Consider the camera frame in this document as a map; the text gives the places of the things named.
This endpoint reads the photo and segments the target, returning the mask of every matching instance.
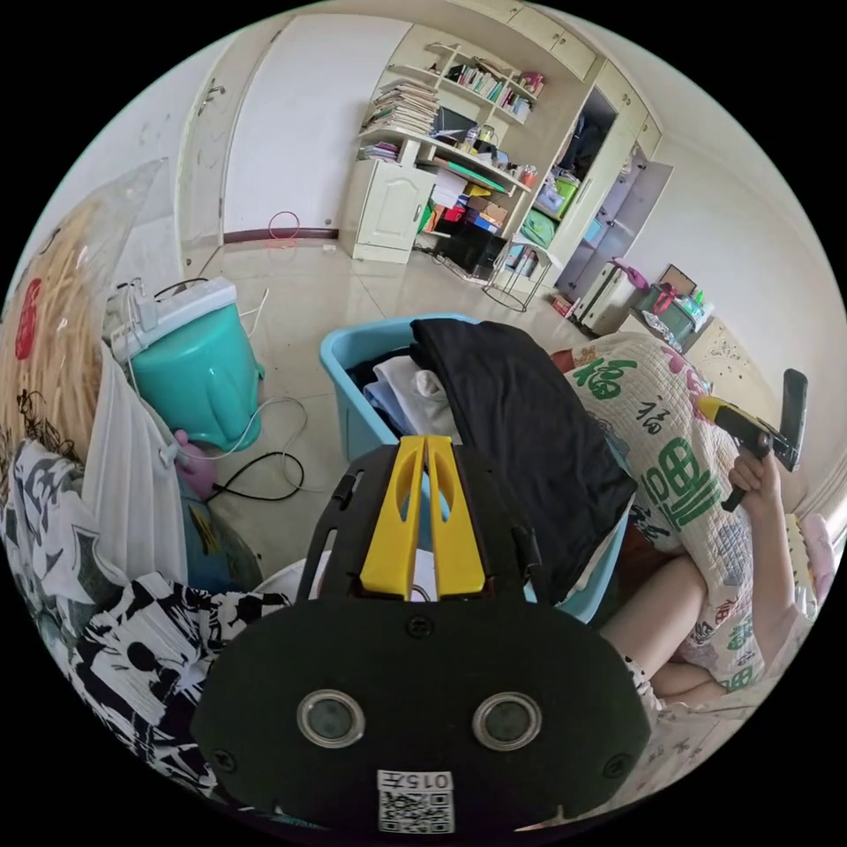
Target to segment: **label sticker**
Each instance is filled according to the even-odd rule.
[[[455,831],[449,771],[378,770],[379,830],[418,835]]]
[[[15,358],[19,362],[29,358],[35,340],[35,301],[41,291],[41,280],[36,277],[26,288],[24,304],[20,310],[18,334],[15,336]]]

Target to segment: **stack of books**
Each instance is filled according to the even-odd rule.
[[[457,64],[450,69],[447,78],[492,103],[499,100],[506,87],[506,82],[502,78],[495,77],[489,71],[470,64]]]
[[[395,144],[389,144],[387,141],[380,141],[378,144],[368,144],[359,148],[359,159],[383,159],[385,161],[397,161],[397,152],[399,148]]]
[[[438,95],[432,86],[401,79],[382,89],[372,103],[363,129],[396,129],[429,135],[438,114]]]

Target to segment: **computer monitor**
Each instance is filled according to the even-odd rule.
[[[432,130],[433,132],[456,132],[457,138],[464,138],[465,133],[474,126],[476,126],[476,121],[472,121],[452,109],[439,106]]]

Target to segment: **laundry basket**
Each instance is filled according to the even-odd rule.
[[[347,371],[362,362],[377,358],[392,350],[407,348],[413,341],[412,322],[433,318],[451,318],[477,323],[465,315],[433,314],[418,315],[413,318],[382,320],[373,324],[352,326],[330,333],[320,346],[320,362],[335,384],[335,397],[338,404],[338,424],[341,434],[341,450],[347,461],[375,450],[383,444],[396,444],[397,438],[388,429],[371,404],[356,388]],[[625,470],[626,463],[610,445],[610,449]],[[432,550],[430,524],[430,481],[423,477],[421,500],[421,528],[418,546]],[[449,515],[446,502],[442,497],[441,512]],[[576,592],[570,599],[559,604],[559,608],[575,618],[588,623],[595,615],[603,599],[615,562],[618,560],[620,546],[626,532],[626,516],[622,517],[615,529],[609,547],[598,562],[583,591]],[[535,599],[531,588],[527,597]]]

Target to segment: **red sticker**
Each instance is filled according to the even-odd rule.
[[[18,334],[15,336],[15,357],[18,361],[29,358],[35,340],[35,301],[41,291],[41,280],[35,278],[29,283],[24,295],[24,307],[20,311]]]

